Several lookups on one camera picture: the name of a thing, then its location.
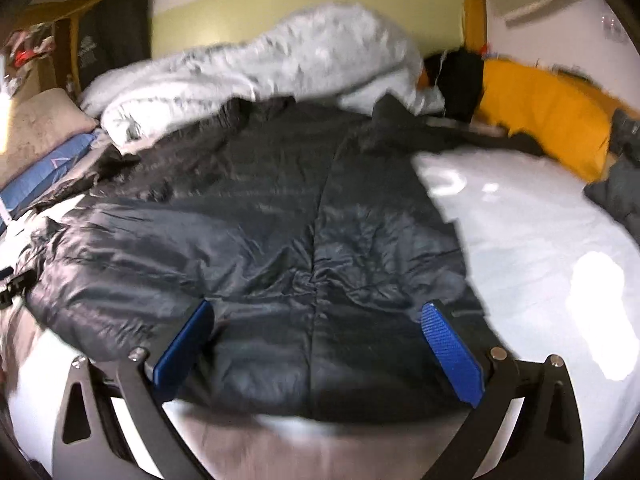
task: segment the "beige pillow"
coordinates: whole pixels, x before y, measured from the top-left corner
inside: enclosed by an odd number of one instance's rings
[[[0,138],[0,189],[67,139],[96,126],[97,121],[82,113],[62,88],[44,91],[13,108],[6,138]]]

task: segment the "black bag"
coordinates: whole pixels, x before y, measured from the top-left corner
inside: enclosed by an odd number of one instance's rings
[[[107,70],[150,58],[148,0],[101,0],[80,19],[81,89]]]

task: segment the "blue fabric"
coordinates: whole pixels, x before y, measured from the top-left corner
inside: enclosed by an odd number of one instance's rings
[[[94,139],[92,133],[72,137],[7,184],[0,191],[0,198],[9,213],[28,206],[65,176],[87,154]],[[5,229],[0,221],[0,234]]]
[[[208,301],[202,301],[154,367],[156,399],[166,402],[176,396],[202,346],[211,337],[213,325],[213,307]]]
[[[484,395],[484,377],[473,354],[433,303],[422,307],[420,325],[458,398],[476,408]]]

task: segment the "bed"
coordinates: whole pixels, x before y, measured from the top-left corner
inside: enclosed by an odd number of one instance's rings
[[[462,0],[456,0],[455,6],[459,13],[452,15],[461,18]],[[460,18],[457,37],[447,29],[445,40],[428,44],[423,36],[422,52],[460,44]],[[179,12],[167,22],[180,22]],[[635,402],[640,387],[636,372],[640,343],[635,336],[640,324],[636,316],[640,290],[631,278],[639,275],[640,256],[633,240],[583,198],[583,183],[551,161],[514,153],[461,150],[417,155],[414,165],[444,217],[458,223],[469,279],[495,333],[522,358],[540,361],[557,352],[566,360],[582,420],[585,478],[596,478],[640,411]],[[550,187],[553,196],[548,193]],[[59,204],[45,214],[60,219],[77,200]],[[25,221],[26,230],[20,236],[26,236],[31,222],[37,220]],[[12,254],[7,245],[2,254]],[[596,274],[610,278],[607,286],[611,288],[594,288]],[[603,318],[599,315],[601,303],[609,303],[610,298],[615,302]],[[77,353],[45,331],[20,366],[16,389],[10,396],[21,446],[49,469],[57,405],[68,364]],[[42,381],[48,385],[45,395],[38,386]],[[139,464],[158,474],[122,406],[116,404],[116,409]],[[427,427],[372,430],[274,416],[210,420],[202,410],[178,401],[165,409],[212,474],[243,479],[251,475],[418,478],[465,416]],[[28,423],[34,410],[40,421],[37,428]],[[502,440],[496,442],[486,468],[495,464],[510,424],[513,419],[505,423]],[[272,460],[274,456],[282,460]]]

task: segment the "black clip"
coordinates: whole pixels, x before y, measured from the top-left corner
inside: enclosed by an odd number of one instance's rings
[[[0,279],[11,276],[14,270],[11,267],[0,270]],[[32,287],[36,283],[36,272],[33,269],[26,270],[9,280],[4,290],[0,290],[0,310],[8,308],[14,304],[15,296],[20,296],[27,288]]]

